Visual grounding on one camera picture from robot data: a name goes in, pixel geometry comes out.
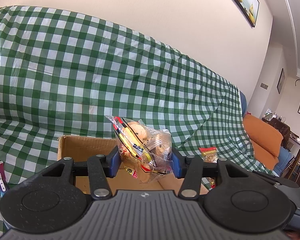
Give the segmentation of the purple white snack packet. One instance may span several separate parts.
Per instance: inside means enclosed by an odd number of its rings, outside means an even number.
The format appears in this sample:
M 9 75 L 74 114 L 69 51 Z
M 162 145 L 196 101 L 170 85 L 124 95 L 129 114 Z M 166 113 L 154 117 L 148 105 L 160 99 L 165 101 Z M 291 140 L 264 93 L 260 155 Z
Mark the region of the purple white snack packet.
M 9 189 L 4 171 L 4 162 L 0 161 L 0 196 L 2 197 Z

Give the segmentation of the small framed wall picture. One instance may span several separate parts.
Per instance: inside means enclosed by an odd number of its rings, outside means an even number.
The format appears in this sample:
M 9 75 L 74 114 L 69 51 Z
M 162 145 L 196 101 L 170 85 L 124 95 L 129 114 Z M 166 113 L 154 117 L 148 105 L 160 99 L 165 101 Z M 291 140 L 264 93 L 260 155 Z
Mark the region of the small framed wall picture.
M 280 78 L 277 83 L 277 91 L 279 94 L 281 94 L 284 82 L 285 82 L 285 70 L 282 68 L 280 73 Z

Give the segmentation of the green white checkered cloth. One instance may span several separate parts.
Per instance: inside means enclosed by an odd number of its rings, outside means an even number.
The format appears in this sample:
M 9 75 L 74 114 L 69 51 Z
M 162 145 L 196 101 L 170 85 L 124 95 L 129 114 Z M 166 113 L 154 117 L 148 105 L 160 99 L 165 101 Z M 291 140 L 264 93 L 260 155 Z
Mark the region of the green white checkered cloth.
M 63 135 L 113 138 L 108 116 L 167 129 L 182 155 L 215 146 L 249 171 L 244 96 L 222 76 L 137 31 L 60 9 L 0 8 L 0 161 L 10 186 L 51 165 Z

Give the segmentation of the clear bag of biscuits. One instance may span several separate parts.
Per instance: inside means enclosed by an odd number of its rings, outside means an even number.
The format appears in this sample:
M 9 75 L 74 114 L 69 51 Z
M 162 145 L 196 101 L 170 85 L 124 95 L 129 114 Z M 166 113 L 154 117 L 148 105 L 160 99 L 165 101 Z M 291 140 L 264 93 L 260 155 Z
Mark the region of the clear bag of biscuits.
M 159 180 L 172 172 L 172 138 L 168 130 L 156 130 L 141 120 L 107 116 L 116 135 L 125 170 L 141 183 Z

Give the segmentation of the brown cardboard box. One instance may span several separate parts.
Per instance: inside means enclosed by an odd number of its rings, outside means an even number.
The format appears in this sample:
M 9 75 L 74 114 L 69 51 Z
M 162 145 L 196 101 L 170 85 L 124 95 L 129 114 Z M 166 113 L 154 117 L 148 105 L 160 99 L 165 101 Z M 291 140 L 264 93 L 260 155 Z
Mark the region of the brown cardboard box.
M 136 190 L 142 199 L 149 199 L 154 191 L 178 193 L 182 179 L 167 175 L 159 181 L 140 184 L 125 170 L 120 158 L 120 168 L 115 177 L 108 174 L 108 154 L 117 146 L 115 139 L 101 139 L 63 135 L 59 138 L 57 165 L 58 177 L 55 188 L 63 197 L 83 197 L 93 199 L 95 189 L 107 193 L 101 199 L 115 195 L 117 190 Z

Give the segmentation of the dark wooden side furniture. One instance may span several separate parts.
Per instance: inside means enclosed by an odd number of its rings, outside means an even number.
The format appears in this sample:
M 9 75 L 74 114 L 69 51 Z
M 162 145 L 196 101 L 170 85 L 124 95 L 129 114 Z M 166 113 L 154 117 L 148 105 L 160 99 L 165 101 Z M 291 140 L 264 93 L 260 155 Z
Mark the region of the dark wooden side furniture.
M 297 182 L 300 177 L 300 140 L 290 127 L 272 116 L 262 118 L 262 121 L 277 129 L 283 136 L 279 162 L 274 167 L 274 172 L 284 178 Z

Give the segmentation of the orange cushion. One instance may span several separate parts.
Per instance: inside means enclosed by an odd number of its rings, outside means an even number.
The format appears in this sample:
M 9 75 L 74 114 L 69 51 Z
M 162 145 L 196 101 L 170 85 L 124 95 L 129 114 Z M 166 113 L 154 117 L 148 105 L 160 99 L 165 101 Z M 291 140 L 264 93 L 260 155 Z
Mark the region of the orange cushion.
M 282 134 L 273 126 L 250 114 L 244 116 L 243 126 L 253 145 L 254 158 L 267 169 L 273 170 L 279 163 Z

